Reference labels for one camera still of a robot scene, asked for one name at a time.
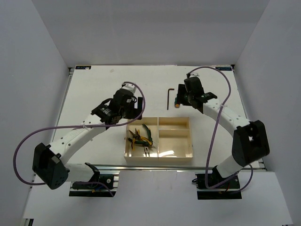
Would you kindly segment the green orange stubby screwdriver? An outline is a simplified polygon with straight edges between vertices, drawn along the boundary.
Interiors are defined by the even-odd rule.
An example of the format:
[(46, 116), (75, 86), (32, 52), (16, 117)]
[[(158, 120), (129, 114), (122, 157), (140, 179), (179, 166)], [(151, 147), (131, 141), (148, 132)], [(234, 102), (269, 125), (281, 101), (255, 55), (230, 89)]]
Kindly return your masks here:
[(175, 102), (175, 103), (174, 103), (174, 107), (175, 107), (175, 108), (179, 108), (180, 105), (179, 105), (178, 103)]

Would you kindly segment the green side cutters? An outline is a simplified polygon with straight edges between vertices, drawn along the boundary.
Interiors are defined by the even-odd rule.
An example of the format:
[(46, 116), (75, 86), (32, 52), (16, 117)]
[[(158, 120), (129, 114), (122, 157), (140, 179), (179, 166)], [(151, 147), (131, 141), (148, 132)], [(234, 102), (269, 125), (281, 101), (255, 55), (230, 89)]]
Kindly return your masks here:
[(151, 136), (151, 130), (145, 124), (142, 124), (142, 127), (146, 130), (147, 137), (142, 136), (138, 129), (135, 129), (135, 133), (129, 130), (132, 138), (128, 137), (128, 141), (131, 143), (132, 149), (134, 149), (134, 144), (142, 145), (144, 147), (151, 147), (154, 144)]

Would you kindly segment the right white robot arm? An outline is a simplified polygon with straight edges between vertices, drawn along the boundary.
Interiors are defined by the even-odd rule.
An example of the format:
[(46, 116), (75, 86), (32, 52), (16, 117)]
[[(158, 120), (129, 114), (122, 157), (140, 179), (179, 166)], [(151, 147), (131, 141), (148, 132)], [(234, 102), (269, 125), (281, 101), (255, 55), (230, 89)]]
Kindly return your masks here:
[(178, 85), (178, 105), (191, 106), (215, 120), (232, 136), (231, 155), (205, 174), (207, 189), (222, 188), (245, 166), (269, 155), (269, 143), (265, 125), (260, 120), (250, 121), (238, 115), (222, 103), (212, 92), (205, 92), (198, 77), (190, 77)]

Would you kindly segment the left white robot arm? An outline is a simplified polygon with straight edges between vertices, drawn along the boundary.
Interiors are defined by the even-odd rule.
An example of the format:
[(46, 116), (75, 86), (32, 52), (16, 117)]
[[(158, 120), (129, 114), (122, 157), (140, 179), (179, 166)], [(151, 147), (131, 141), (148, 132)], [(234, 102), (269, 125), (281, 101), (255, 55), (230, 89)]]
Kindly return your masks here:
[(68, 161), (110, 125), (116, 125), (121, 119), (141, 119), (143, 98), (135, 97), (135, 91), (133, 85), (125, 84), (113, 98), (93, 109), (78, 128), (48, 145), (41, 143), (35, 147), (32, 169), (50, 189), (57, 189), (64, 182), (85, 183), (90, 188), (99, 184), (100, 172), (94, 165), (69, 164)]

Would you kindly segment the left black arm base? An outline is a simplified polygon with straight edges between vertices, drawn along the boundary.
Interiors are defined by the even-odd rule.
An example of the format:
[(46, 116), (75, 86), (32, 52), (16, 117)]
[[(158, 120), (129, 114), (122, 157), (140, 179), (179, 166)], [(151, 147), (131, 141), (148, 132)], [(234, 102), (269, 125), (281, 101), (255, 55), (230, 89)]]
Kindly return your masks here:
[(70, 197), (114, 197), (119, 182), (119, 173), (100, 170), (90, 163), (70, 164), (67, 181), (71, 183)]

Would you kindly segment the yellow needle-nose pliers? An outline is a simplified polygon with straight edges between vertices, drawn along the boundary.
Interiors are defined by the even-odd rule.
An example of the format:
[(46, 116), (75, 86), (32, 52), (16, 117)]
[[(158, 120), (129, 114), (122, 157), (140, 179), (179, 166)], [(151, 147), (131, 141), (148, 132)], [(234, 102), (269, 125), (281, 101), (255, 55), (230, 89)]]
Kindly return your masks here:
[(141, 136), (141, 142), (139, 145), (143, 146), (145, 156), (150, 157), (149, 147), (152, 146), (152, 142), (148, 138)]
[(141, 136), (140, 136), (140, 131), (135, 129), (135, 132), (132, 132), (129, 130), (129, 133), (132, 135), (132, 137), (128, 137), (128, 141), (131, 143), (131, 149), (132, 151), (135, 150), (135, 145), (139, 145), (141, 142)]

